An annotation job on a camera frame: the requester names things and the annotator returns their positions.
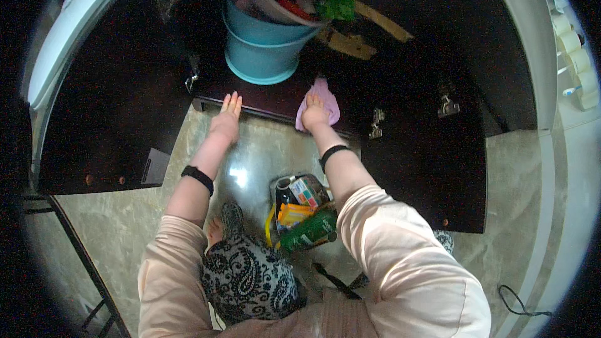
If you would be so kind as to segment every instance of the green bottle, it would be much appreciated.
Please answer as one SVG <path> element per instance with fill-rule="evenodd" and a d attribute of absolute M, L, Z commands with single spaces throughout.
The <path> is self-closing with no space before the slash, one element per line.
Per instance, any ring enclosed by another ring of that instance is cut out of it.
<path fill-rule="evenodd" d="M 315 215 L 296 225 L 280 238 L 280 247 L 288 252 L 306 250 L 336 240 L 334 203 L 317 208 Z"/>

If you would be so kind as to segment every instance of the open cabinet door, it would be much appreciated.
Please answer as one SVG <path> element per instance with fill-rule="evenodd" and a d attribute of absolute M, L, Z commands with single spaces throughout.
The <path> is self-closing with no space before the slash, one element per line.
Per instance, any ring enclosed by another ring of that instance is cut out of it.
<path fill-rule="evenodd" d="M 362 161 L 394 199 L 413 206 L 433 229 L 482 233 L 485 229 L 485 133 L 477 90 L 440 55 L 419 43 L 406 46 L 405 62 L 379 60 L 369 89 L 371 112 L 384 118 L 366 126 Z M 439 117 L 440 97 L 459 112 Z"/>

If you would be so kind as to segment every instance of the cleaning rag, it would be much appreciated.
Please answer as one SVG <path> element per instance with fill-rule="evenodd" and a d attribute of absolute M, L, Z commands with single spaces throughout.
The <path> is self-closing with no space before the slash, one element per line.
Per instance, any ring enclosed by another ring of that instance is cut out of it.
<path fill-rule="evenodd" d="M 340 119 L 340 109 L 338 108 L 338 102 L 336 102 L 336 97 L 334 94 L 330 92 L 327 88 L 327 80 L 323 77 L 318 77 L 315 79 L 315 83 L 307 94 L 317 94 L 323 101 L 323 109 L 326 112 L 330 113 L 330 125 L 335 124 Z M 301 121 L 301 115 L 303 111 L 306 110 L 306 98 L 302 100 L 302 103 L 299 107 L 299 111 L 296 113 L 296 129 L 299 131 L 304 131 L 305 127 Z"/>

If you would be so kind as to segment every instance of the woman's left hand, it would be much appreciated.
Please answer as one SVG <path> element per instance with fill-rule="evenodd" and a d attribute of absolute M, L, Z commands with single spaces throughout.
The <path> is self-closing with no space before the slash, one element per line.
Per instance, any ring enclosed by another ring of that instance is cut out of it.
<path fill-rule="evenodd" d="M 240 138 L 238 129 L 238 119 L 242 111 L 242 96 L 237 92 L 232 95 L 226 95 L 223 99 L 221 112 L 211 120 L 208 129 L 209 135 L 220 135 L 225 137 L 232 145 Z"/>

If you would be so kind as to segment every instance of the paisley pants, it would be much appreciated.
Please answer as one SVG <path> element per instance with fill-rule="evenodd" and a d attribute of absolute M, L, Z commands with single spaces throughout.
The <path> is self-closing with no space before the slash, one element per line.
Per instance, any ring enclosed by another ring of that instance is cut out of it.
<path fill-rule="evenodd" d="M 242 210 L 225 203 L 223 240 L 206 253 L 201 282 L 208 300 L 227 325 L 247 319 L 274 320 L 298 306 L 292 267 L 277 252 L 242 230 Z"/>

